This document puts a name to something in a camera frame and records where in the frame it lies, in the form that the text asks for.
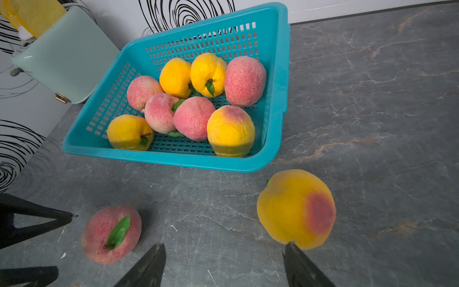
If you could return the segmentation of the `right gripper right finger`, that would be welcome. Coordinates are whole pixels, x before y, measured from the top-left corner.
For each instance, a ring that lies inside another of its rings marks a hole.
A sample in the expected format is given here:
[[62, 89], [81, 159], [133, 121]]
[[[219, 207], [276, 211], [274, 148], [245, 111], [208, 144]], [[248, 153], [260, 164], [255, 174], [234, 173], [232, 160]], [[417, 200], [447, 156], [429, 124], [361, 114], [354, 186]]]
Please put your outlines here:
[[285, 246], [283, 260], [290, 287], [335, 287], [335, 284], [294, 242], [289, 242]]

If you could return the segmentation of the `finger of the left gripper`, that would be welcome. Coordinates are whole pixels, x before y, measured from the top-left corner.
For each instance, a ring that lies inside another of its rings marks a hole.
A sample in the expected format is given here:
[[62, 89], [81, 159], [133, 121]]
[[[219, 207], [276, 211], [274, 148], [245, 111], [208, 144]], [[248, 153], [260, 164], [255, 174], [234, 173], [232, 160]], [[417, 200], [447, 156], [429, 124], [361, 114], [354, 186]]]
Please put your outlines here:
[[1, 194], [1, 248], [48, 233], [72, 222], [77, 215]]
[[26, 287], [47, 287], [58, 276], [57, 266], [1, 269], [1, 286], [11, 287], [25, 283]]

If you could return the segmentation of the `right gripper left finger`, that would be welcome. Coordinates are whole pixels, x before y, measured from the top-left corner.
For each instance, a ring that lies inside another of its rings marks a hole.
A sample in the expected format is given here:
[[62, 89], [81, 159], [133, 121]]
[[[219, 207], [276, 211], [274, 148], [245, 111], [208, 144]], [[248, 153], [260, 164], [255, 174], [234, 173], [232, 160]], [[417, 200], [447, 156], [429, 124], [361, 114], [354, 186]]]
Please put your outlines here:
[[155, 244], [115, 285], [116, 287], [160, 287], [166, 265], [163, 243]]

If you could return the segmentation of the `pink peach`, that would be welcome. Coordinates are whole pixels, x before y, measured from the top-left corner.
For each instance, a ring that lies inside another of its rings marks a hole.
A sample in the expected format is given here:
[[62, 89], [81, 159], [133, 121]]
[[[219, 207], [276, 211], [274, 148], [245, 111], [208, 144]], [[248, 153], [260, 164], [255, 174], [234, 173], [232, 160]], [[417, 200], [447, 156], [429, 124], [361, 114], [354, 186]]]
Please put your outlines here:
[[173, 97], [167, 93], [154, 95], [145, 105], [145, 119], [156, 132], [167, 134], [175, 132], [174, 115], [184, 99]]
[[234, 106], [256, 104], [264, 93], [267, 72], [262, 63], [252, 57], [241, 56], [231, 60], [225, 76], [225, 95]]
[[173, 124], [178, 132], [196, 142], [208, 138], [207, 125], [216, 111], [213, 103], [205, 97], [195, 96], [173, 104]]
[[156, 94], [164, 93], [160, 83], [151, 76], [135, 78], [128, 87], [127, 100], [129, 105], [142, 113], [145, 105]]
[[82, 250], [91, 260], [112, 264], [131, 252], [141, 236], [142, 221], [130, 206], [110, 206], [94, 214], [82, 235]]

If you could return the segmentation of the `yellow peach with red blush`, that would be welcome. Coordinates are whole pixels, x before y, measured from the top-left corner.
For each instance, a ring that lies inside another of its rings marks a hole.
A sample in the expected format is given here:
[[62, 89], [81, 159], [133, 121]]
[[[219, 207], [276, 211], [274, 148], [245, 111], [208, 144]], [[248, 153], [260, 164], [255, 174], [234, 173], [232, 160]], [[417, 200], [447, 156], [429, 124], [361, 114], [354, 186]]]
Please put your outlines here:
[[327, 185], [301, 169], [273, 175], [257, 201], [262, 226], [277, 242], [294, 242], [301, 250], [324, 244], [337, 210]]

